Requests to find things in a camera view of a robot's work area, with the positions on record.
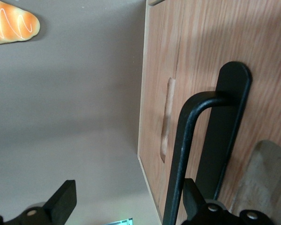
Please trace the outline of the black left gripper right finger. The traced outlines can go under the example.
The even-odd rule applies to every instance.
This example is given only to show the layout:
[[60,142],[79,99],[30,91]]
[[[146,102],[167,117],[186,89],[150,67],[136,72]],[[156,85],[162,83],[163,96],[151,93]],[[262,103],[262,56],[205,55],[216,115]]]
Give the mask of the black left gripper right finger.
[[187,213],[184,225],[273,225],[274,222],[257,210],[243,210],[239,216],[231,214],[218,202],[206,202],[193,179],[183,186],[183,204]]

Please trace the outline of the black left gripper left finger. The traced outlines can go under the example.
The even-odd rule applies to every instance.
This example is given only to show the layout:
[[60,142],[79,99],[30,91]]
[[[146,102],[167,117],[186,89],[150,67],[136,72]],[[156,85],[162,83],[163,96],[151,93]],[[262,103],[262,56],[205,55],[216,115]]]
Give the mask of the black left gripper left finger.
[[43,206],[28,208],[9,221],[0,216],[0,225],[64,225],[76,204],[76,182],[66,180]]

